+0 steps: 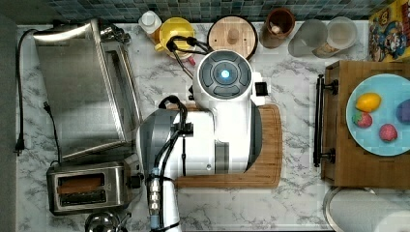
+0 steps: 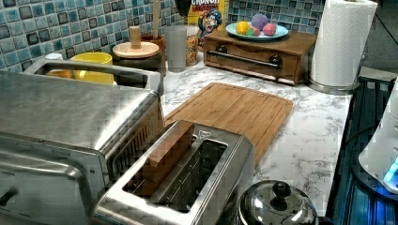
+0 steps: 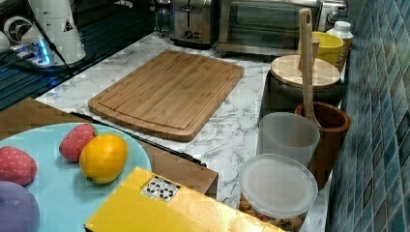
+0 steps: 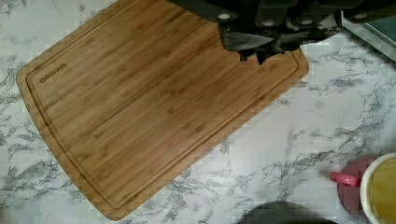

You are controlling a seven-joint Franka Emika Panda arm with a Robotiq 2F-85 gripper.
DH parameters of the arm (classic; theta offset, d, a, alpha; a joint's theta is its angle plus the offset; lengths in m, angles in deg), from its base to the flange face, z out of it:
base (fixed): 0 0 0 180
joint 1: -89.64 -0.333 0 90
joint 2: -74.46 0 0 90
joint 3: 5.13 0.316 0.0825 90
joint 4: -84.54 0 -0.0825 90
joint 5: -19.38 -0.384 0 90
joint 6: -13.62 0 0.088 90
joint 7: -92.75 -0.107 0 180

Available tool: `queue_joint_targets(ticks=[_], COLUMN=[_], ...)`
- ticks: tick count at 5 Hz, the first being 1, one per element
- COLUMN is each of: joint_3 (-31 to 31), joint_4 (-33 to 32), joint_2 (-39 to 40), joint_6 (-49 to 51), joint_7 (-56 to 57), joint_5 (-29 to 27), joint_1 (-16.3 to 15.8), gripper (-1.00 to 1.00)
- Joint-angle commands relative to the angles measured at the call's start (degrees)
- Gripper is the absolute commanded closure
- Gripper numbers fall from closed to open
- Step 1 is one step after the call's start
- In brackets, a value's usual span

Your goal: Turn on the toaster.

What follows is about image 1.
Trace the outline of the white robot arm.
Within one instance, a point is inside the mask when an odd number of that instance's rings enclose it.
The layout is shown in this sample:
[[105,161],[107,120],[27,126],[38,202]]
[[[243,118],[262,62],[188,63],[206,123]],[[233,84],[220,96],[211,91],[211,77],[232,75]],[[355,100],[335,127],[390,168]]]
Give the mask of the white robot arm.
[[150,232],[181,232],[174,181],[246,172],[262,146],[256,73],[231,50],[207,54],[192,79],[197,109],[168,96],[136,133],[143,161]]

